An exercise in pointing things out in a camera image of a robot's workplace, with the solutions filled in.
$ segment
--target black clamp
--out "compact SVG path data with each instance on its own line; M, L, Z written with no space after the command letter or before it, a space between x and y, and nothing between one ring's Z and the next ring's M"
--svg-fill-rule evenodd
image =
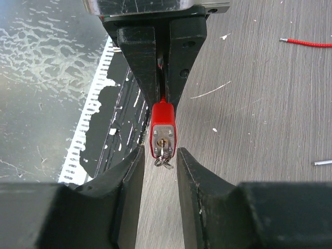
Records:
M160 102L164 91L166 101L173 104L176 112L190 70L206 39L206 19L205 8L201 6L183 11L101 17L104 28L126 58L150 110Z

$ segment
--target red padlock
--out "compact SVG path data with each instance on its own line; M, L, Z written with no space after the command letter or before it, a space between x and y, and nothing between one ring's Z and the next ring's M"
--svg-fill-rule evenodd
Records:
M154 158L163 153L175 154L176 149L176 126L174 106L167 103L165 97L161 98L159 103L152 107L151 131L150 131L151 154Z

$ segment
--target black surface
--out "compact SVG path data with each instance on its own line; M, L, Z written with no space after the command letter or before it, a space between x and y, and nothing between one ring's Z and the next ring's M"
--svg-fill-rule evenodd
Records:
M331 183L231 185L177 150L185 247L332 248Z
M134 74L150 110L160 101L157 79L156 38L153 26L123 27L118 29L121 51Z
M104 28L106 29L113 42L118 46L117 30L121 27L129 26L153 26L156 28L157 36L163 36L166 39L160 39L159 44L165 45L165 49L169 46L169 23L171 20L188 17L208 17L206 10L202 6L192 6L189 9L181 11L168 11L159 13L143 13L140 15L105 17L102 18Z
M141 143L149 116L121 53L114 54L107 78L114 80L116 87L101 90L101 107L91 117L86 149L80 152L80 164L92 177L117 165ZM110 129L117 129L116 134L110 135Z
M134 249L144 147L76 191L0 184L0 248Z

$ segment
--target wire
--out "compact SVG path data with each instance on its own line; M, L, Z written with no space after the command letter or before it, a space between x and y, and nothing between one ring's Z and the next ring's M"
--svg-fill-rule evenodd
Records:
M332 44L308 43L306 41L286 39L286 38L280 38L279 41L285 42L285 43L294 43L294 44L299 44L299 45L303 45L303 46L315 47L315 48L332 48Z

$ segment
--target red wire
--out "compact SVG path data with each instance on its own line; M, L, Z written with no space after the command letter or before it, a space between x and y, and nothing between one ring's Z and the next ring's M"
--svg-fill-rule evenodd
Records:
M316 47L316 48L332 48L332 44L323 44L323 43L308 43L301 40L287 39L287 43L294 43L303 46Z

